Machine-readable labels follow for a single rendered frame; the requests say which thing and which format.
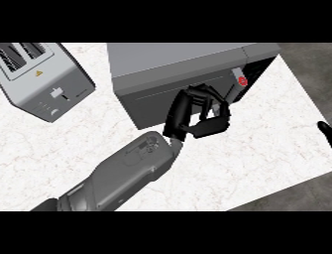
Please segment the grey toaster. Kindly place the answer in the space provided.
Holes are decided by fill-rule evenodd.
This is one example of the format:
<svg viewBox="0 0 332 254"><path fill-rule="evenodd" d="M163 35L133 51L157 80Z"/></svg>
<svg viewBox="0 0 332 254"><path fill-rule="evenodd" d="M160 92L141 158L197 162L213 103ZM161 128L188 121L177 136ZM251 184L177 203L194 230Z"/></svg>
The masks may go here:
<svg viewBox="0 0 332 254"><path fill-rule="evenodd" d="M0 43L0 88L15 107L55 122L95 83L61 43Z"/></svg>

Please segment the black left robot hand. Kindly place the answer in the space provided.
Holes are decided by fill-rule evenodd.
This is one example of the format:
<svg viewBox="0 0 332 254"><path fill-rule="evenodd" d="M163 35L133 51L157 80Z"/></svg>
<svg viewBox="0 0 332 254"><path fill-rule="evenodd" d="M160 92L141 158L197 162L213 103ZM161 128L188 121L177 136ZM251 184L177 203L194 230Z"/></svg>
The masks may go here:
<svg viewBox="0 0 332 254"><path fill-rule="evenodd" d="M201 107L200 122L191 126L192 108ZM163 135L185 141L186 134L204 138L225 132L231 123L229 102L206 83L182 89L169 110Z"/></svg>

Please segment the grey microwave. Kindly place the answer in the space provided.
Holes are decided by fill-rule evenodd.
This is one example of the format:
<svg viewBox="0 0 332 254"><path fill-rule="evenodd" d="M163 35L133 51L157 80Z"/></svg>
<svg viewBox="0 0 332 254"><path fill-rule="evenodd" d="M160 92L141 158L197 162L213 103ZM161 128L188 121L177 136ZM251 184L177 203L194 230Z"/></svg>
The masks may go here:
<svg viewBox="0 0 332 254"><path fill-rule="evenodd" d="M166 121L179 91L203 83L238 102L278 54L276 43L110 43L113 91L139 129ZM248 80L241 86L232 69Z"/></svg>

